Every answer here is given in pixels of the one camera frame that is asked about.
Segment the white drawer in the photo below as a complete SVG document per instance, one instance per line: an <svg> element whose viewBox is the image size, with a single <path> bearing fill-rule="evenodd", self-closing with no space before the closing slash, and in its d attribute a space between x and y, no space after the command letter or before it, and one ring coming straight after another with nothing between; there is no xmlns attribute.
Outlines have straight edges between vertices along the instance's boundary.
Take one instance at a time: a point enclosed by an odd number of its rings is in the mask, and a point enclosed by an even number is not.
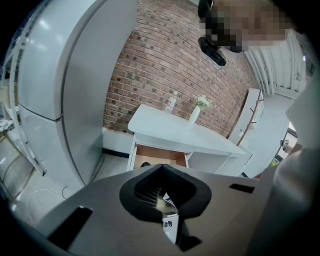
<svg viewBox="0 0 320 256"><path fill-rule="evenodd" d="M129 170L140 168L144 162L148 162L151 165L175 164L188 167L184 152L136 144L132 153Z"/></svg>

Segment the white vase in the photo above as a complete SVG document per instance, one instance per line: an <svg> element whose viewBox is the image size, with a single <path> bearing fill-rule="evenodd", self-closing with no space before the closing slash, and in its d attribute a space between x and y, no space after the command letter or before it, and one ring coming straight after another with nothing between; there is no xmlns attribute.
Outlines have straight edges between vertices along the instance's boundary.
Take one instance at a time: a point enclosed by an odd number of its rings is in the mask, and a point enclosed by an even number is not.
<svg viewBox="0 0 320 256"><path fill-rule="evenodd" d="M200 114L200 111L201 111L200 107L199 106L195 106L195 108L194 108L194 110L193 110L193 112L192 112L192 114L191 114L191 116L189 118L189 122L190 123L192 123L192 124L195 123L195 121L197 120L197 118L198 118L198 116Z"/></svg>

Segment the small bottle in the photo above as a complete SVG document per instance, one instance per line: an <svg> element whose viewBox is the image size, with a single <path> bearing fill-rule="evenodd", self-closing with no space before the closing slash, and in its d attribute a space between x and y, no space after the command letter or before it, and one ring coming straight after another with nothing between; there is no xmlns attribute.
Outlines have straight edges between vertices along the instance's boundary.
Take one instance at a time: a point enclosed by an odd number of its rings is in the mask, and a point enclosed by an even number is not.
<svg viewBox="0 0 320 256"><path fill-rule="evenodd" d="M168 102L168 105L166 105L166 108L165 108L165 111L164 112L166 112L166 113L168 113L168 114L171 114L171 112L172 112L172 110L174 109L174 106L175 106L175 104L176 104L176 98L177 98L177 92L175 91L174 93L173 93L173 97L170 97L170 99L169 99L169 102Z"/></svg>

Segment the refrigerator door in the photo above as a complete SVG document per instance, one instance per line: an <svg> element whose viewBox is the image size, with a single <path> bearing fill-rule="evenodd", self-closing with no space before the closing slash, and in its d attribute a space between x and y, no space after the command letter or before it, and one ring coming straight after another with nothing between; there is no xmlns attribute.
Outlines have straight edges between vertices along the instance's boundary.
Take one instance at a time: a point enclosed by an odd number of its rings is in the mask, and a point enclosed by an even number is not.
<svg viewBox="0 0 320 256"><path fill-rule="evenodd" d="M81 189L84 183L68 153L61 119L52 121L19 107L22 129L45 175L73 192Z"/></svg>
<svg viewBox="0 0 320 256"><path fill-rule="evenodd" d="M82 29L106 0L52 0L28 36L18 74L20 105L51 120L61 117L64 74Z"/></svg>
<svg viewBox="0 0 320 256"><path fill-rule="evenodd" d="M137 24L136 0L107 0L83 29L63 85L63 128L85 184L102 154L102 124L109 81Z"/></svg>

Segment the black slot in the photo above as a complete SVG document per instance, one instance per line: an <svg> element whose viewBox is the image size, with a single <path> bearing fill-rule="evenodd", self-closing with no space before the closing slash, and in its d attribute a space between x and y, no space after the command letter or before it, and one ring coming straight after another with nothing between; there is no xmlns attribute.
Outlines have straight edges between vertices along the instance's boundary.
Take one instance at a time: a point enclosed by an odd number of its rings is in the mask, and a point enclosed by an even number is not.
<svg viewBox="0 0 320 256"><path fill-rule="evenodd" d="M82 227L85 225L92 210L78 207L48 238L50 242L67 250Z"/></svg>
<svg viewBox="0 0 320 256"><path fill-rule="evenodd" d="M250 193L250 194L252 194L252 192L255 190L253 186L246 186L246 185L240 185L240 184L232 184L229 186L229 188Z"/></svg>

